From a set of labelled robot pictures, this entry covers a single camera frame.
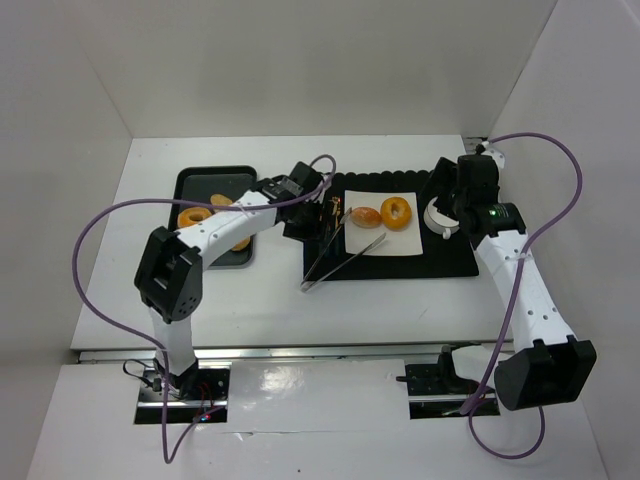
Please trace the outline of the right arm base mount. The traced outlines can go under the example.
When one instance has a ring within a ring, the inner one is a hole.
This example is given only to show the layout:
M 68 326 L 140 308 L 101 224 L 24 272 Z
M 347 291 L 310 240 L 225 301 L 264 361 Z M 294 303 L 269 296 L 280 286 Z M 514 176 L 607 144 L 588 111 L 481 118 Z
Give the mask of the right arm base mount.
M 478 383 L 455 373 L 453 352 L 474 343 L 444 345 L 435 360 L 405 365 L 395 380 L 406 386 L 411 420 L 461 418 L 460 408 Z

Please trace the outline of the metal tongs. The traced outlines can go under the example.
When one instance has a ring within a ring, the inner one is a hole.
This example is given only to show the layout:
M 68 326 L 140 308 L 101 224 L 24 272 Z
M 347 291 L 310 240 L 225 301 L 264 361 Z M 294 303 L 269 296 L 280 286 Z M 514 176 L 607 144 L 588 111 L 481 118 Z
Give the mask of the metal tongs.
M 324 242 L 324 245 L 320 248 L 317 258 L 309 267 L 308 271 L 304 274 L 303 279 L 300 283 L 300 290 L 304 293 L 309 291 L 314 283 L 319 282 L 319 279 L 312 280 L 311 277 L 316 273 L 320 263 L 324 260 L 329 260 L 333 258 L 340 258 L 344 256 L 346 253 L 346 245 L 345 245 L 345 227 L 348 221 L 351 221 L 350 214 L 354 209 L 349 207 L 345 210 L 341 219 L 335 225 L 335 228 L 332 230 L 332 233 L 329 235 L 328 239 Z

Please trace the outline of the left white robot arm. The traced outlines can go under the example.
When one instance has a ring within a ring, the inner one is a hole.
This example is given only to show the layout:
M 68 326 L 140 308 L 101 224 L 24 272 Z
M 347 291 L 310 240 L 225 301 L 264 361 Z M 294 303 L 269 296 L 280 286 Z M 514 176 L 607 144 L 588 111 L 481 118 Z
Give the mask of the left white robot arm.
M 300 217 L 324 179 L 298 164 L 288 175 L 258 181 L 238 200 L 191 226 L 151 232 L 134 285 L 149 308 L 160 342 L 154 364 L 169 388 L 183 395 L 197 376 L 191 316 L 203 298 L 205 271 L 240 241 Z

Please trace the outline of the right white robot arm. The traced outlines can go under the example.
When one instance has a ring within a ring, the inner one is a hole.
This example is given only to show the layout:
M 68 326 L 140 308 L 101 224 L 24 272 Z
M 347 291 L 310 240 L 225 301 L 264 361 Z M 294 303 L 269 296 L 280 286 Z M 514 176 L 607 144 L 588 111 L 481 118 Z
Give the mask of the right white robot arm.
M 510 312 L 515 353 L 500 360 L 492 389 L 509 410 L 570 403 L 597 359 L 557 310 L 529 252 L 530 235 L 512 203 L 499 200 L 499 169 L 486 155 L 440 158 L 423 190 L 427 205 L 453 220 L 488 268 Z

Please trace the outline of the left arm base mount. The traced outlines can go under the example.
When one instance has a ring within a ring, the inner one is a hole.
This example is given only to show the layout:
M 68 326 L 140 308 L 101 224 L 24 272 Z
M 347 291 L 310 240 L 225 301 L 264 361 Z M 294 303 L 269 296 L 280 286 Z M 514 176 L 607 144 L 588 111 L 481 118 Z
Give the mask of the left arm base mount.
M 163 408 L 163 378 L 147 362 L 126 360 L 123 373 L 139 382 L 134 423 L 160 425 Z M 167 403 L 168 424 L 226 423 L 230 367 L 214 365 L 201 368 L 195 379 L 184 385 L 181 391 L 170 388 Z

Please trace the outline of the round sesame bun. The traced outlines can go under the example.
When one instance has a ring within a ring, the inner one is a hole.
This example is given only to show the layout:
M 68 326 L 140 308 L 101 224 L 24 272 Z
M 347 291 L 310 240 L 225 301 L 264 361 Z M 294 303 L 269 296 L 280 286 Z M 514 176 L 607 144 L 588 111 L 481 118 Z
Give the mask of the round sesame bun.
M 359 228 L 373 229 L 382 224 L 381 214 L 370 207 L 356 207 L 350 214 L 351 222 Z

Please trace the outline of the glazed donut bread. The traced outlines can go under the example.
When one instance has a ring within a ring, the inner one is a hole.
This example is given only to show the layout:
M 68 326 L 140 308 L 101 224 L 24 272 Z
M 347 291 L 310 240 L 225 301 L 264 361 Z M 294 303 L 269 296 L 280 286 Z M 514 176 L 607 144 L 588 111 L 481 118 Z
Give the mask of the glazed donut bread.
M 402 197 L 387 198 L 380 207 L 382 223 L 393 231 L 405 229 L 412 219 L 412 209 L 408 201 Z

